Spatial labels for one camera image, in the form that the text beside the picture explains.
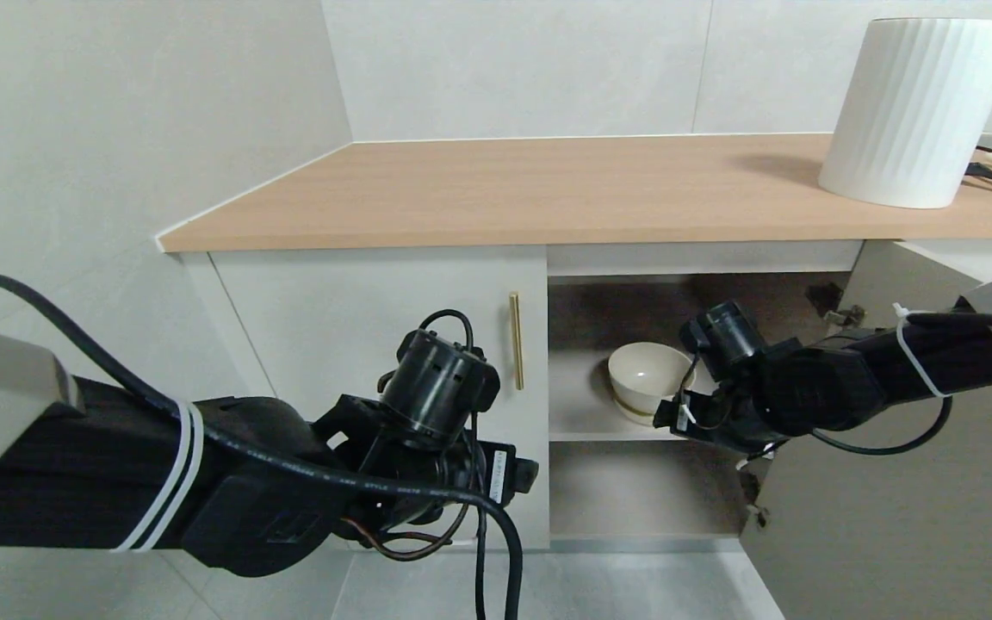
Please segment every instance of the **white zip tie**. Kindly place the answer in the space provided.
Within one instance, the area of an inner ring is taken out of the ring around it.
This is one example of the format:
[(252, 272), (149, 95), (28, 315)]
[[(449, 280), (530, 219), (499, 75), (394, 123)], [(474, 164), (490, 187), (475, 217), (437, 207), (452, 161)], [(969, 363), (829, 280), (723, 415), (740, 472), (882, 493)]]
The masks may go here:
[[(197, 470), (202, 463), (202, 452), (205, 448), (205, 423), (202, 420), (202, 412), (197, 408), (197, 405), (180, 401), (178, 403), (178, 423), (181, 425), (181, 435), (178, 437), (178, 454), (174, 456), (174, 463), (170, 466), (170, 474), (166, 476), (166, 481), (163, 482), (163, 486), (158, 490), (151, 506), (140, 518), (140, 522), (134, 527), (133, 532), (125, 538), (125, 542), (122, 542), (115, 549), (111, 549), (110, 553), (125, 553), (130, 549), (134, 553), (142, 553), (153, 549), (155, 543), (165, 533), (166, 526), (170, 524), (171, 519), (178, 512), (178, 507), (182, 506), (186, 493), (189, 493), (189, 488), (194, 486)], [(171, 499), (166, 506), (163, 516), (153, 527), (151, 535), (138, 549), (133, 549), (133, 545), (137, 544), (137, 541), (155, 521), (155, 515), (162, 509), (163, 504), (166, 504), (172, 491), (174, 492), (174, 499)]]
[(894, 313), (898, 315), (898, 326), (895, 329), (895, 335), (898, 337), (898, 344), (901, 345), (902, 352), (904, 352), (906, 357), (909, 358), (910, 364), (913, 364), (913, 368), (917, 370), (917, 374), (921, 376), (921, 380), (925, 382), (926, 386), (928, 386), (929, 392), (932, 392), (933, 396), (936, 396), (937, 398), (947, 398), (948, 396), (951, 396), (950, 394), (940, 392), (939, 388), (936, 388), (936, 384), (933, 383), (932, 378), (930, 378), (928, 373), (925, 372), (925, 366), (921, 366), (921, 362), (917, 361), (917, 356), (914, 356), (913, 351), (909, 349), (909, 345), (906, 343), (905, 334), (902, 333), (902, 330), (905, 329), (905, 325), (908, 322), (907, 318), (910, 314), (932, 313), (927, 313), (927, 311), (922, 310), (906, 310), (905, 307), (902, 307), (901, 303), (897, 302), (894, 303)]
[[(688, 421), (690, 421), (691, 426), (699, 428), (699, 423), (697, 423), (696, 421), (696, 415), (694, 415), (694, 413), (691, 412), (691, 408), (688, 407), (688, 403), (686, 403), (686, 401), (687, 401), (686, 395), (680, 396), (680, 409), (684, 411), (684, 417), (688, 419)], [(686, 431), (686, 429), (688, 428), (686, 428), (685, 425), (684, 428), (681, 428), (680, 430)]]
[[(774, 446), (774, 443), (768, 443), (766, 446), (764, 446), (764, 449), (767, 450), (768, 448), (771, 448), (772, 446)], [(764, 452), (763, 455), (756, 456), (756, 459), (768, 459), (768, 460), (771, 460), (772, 458), (774, 458), (774, 456), (775, 456), (775, 450), (772, 450), (771, 452)], [(745, 458), (740, 459), (740, 461), (737, 462), (736, 466), (734, 466), (734, 467), (737, 468), (737, 471), (741, 471), (741, 470), (743, 470), (745, 468), (745, 466), (748, 465), (748, 463), (755, 462), (756, 459), (749, 459), (748, 456), (745, 456)]]

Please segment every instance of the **wooden countertop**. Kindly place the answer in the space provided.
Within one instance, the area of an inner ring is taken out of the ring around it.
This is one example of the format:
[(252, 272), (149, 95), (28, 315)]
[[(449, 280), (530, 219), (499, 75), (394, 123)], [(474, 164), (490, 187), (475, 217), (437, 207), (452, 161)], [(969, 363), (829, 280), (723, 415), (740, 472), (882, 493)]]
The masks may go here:
[(992, 239), (992, 187), (887, 208), (818, 188), (829, 134), (358, 144), (190, 220), (166, 251)]

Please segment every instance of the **label sticker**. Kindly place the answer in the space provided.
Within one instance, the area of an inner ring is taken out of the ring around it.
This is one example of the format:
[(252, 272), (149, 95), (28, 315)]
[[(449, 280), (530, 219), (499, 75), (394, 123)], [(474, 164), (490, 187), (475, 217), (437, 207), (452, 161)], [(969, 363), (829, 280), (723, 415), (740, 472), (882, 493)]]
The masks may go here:
[(504, 499), (504, 475), (507, 472), (507, 452), (496, 450), (493, 456), (493, 481), (488, 487), (488, 497), (497, 504)]

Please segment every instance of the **open cabinet door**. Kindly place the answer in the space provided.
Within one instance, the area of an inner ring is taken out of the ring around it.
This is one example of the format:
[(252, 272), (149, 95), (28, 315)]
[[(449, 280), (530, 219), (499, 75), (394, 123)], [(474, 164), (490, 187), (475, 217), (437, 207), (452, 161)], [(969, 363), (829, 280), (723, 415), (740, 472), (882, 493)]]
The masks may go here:
[[(980, 282), (890, 242), (869, 242), (841, 302), (866, 326), (890, 305), (951, 307)], [(837, 437), (894, 446), (936, 419), (939, 400), (892, 408)], [(992, 387), (957, 395), (933, 441), (857, 456), (804, 437), (776, 455), (741, 545), (788, 620), (992, 617)]]

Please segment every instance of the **cabinet door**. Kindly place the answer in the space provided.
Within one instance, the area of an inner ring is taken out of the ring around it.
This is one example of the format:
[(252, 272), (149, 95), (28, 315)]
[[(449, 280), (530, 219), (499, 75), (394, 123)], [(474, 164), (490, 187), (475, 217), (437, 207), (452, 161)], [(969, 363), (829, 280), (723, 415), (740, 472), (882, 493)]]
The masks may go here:
[[(480, 414), (480, 436), (513, 443), (539, 462), (534, 491), (516, 497), (509, 512), (524, 546), (548, 547), (546, 248), (224, 252), (213, 260), (276, 395), (306, 419), (318, 419), (339, 394), (377, 396), (377, 378), (397, 368), (402, 338), (426, 315), (444, 307), (468, 315), (501, 383), (491, 411)], [(511, 293), (520, 299), (521, 391)], [(452, 319), (432, 329), (463, 340)], [(422, 530), (443, 532), (456, 512), (450, 507)], [(471, 511), (456, 539), (472, 537), (475, 523)], [(503, 545), (499, 534), (489, 541)]]
[[(889, 242), (869, 242), (843, 307), (893, 326), (890, 305), (944, 309), (979, 282)], [(892, 408), (839, 438), (893, 446), (920, 435), (939, 401)], [(812, 438), (776, 455), (761, 529), (741, 545), (788, 619), (992, 617), (992, 387), (954, 397), (952, 419), (900, 456), (856, 456)]]

